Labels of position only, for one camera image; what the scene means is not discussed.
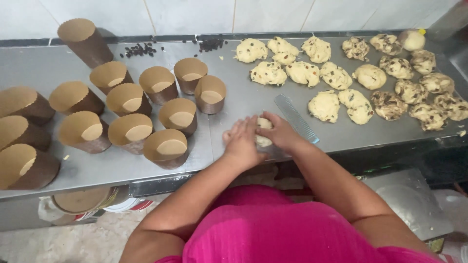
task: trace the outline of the cardboard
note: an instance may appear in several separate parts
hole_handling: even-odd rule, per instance
[[[125,116],[132,113],[151,115],[153,108],[140,85],[125,83],[113,88],[106,98],[107,107],[115,114]]]
[[[114,59],[101,33],[88,19],[65,21],[57,30],[60,39],[90,68]]]
[[[175,76],[162,66],[146,69],[138,82],[154,104],[163,105],[179,95]]]
[[[195,88],[195,102],[201,112],[215,114],[223,109],[226,92],[226,85],[222,80],[207,75],[200,79]]]
[[[91,71],[89,80],[106,95],[117,85],[133,83],[127,66],[118,61],[107,62],[96,67]]]
[[[97,115],[104,112],[104,103],[81,81],[60,84],[49,96],[50,106],[65,115],[78,111],[91,111]]]
[[[57,176],[60,162],[27,144],[0,152],[0,190],[32,190],[48,185]]]
[[[58,140],[87,153],[101,153],[112,144],[107,137],[109,125],[90,111],[67,116],[58,129]]]
[[[157,131],[146,139],[143,154],[163,169],[175,169],[187,160],[187,146],[187,139],[181,131],[166,129]]]
[[[51,135],[23,116],[0,118],[0,151],[18,143],[24,143],[45,152],[51,144]]]
[[[98,210],[112,196],[113,187],[53,195],[52,202],[64,213],[82,214]]]
[[[180,90],[194,94],[200,78],[208,74],[208,66],[197,58],[184,58],[175,64],[174,74]]]
[[[159,110],[159,121],[166,129],[176,129],[189,137],[197,129],[197,106],[189,99],[173,99]]]
[[[0,118],[20,115],[31,123],[42,126],[49,122],[55,110],[33,88],[17,86],[0,91]]]
[[[132,154],[143,154],[143,143],[154,132],[153,122],[143,114],[129,114],[109,126],[109,140]]]

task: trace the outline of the floor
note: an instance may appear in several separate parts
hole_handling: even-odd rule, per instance
[[[264,184],[282,190],[302,189],[304,180],[284,178],[275,181],[278,171],[241,176],[232,186]],[[152,206],[131,213],[102,215],[96,223],[20,230],[0,233],[0,263],[117,263],[125,243],[138,223],[166,195],[147,199]],[[311,197],[293,197],[296,202],[310,201]]]

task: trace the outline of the stainless steel table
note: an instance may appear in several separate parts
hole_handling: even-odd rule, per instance
[[[332,49],[331,61],[342,66],[351,74],[363,62],[350,60],[344,56],[341,43],[349,37],[323,37],[330,42]],[[288,41],[300,47],[305,38],[289,39]],[[56,139],[56,132],[63,115],[57,113],[53,121],[46,128],[53,133],[53,143],[49,152],[62,160],[61,171],[58,177],[48,186],[40,190],[0,191],[0,201],[18,198],[30,198],[51,195],[63,191],[83,190],[98,186],[123,185],[135,181],[177,177],[189,172],[195,172],[208,166],[213,160],[218,159],[224,146],[221,134],[227,130],[239,118],[247,115],[260,114],[263,110],[278,113],[283,116],[275,105],[273,99],[278,94],[284,93],[288,96],[296,109],[300,112],[307,123],[312,127],[320,142],[317,144],[323,151],[331,153],[350,149],[382,146],[392,143],[435,139],[448,136],[456,136],[460,130],[458,125],[467,124],[466,121],[450,121],[443,131],[424,132],[419,122],[404,115],[400,120],[389,122],[375,115],[368,124],[357,125],[353,123],[346,114],[346,108],[341,106],[338,121],[335,124],[324,123],[316,118],[310,117],[307,110],[307,102],[319,91],[331,89],[325,82],[320,82],[314,88],[299,85],[290,79],[282,87],[263,86],[251,82],[248,72],[258,63],[242,63],[233,59],[235,48],[239,40],[230,40],[222,49],[211,52],[199,53],[198,45],[192,42],[163,42],[153,44],[157,50],[154,58],[149,56],[132,57],[130,59],[120,58],[124,53],[124,47],[134,44],[111,44],[110,49],[114,52],[116,60],[127,64],[133,80],[137,83],[139,75],[151,66],[164,66],[173,70],[174,64],[186,57],[198,58],[208,65],[208,73],[222,79],[228,89],[224,109],[215,115],[197,114],[198,129],[189,138],[190,155],[187,162],[180,168],[164,170],[146,160],[143,156],[136,156],[126,151],[111,146],[108,150],[99,154],[88,154],[83,151],[62,146]],[[437,68],[441,72],[451,76],[456,83],[458,91],[467,98],[465,90],[466,80],[459,74],[450,61],[442,54],[441,49],[433,44],[427,43],[426,49],[437,54]],[[371,47],[368,54],[371,64],[378,65],[382,53],[378,53]],[[400,57],[407,58],[408,52],[403,52]],[[50,47],[23,47],[23,48],[0,48],[0,89],[11,86],[26,85],[38,90],[46,98],[51,91],[60,83],[70,80],[80,80],[105,100],[105,96],[89,81],[91,70],[73,54],[66,46]],[[298,60],[309,61],[307,55],[300,54]],[[414,81],[420,75],[415,74]],[[393,90],[396,79],[388,77],[387,83],[380,90]],[[369,97],[370,90],[365,89],[356,81],[350,88],[359,90]],[[183,95],[193,100],[192,96]],[[156,130],[164,127],[157,120],[159,106],[154,106],[152,119]],[[117,116],[106,109],[102,118],[110,123]],[[270,152],[271,159],[281,161],[287,159],[281,151],[271,146],[265,149]]]

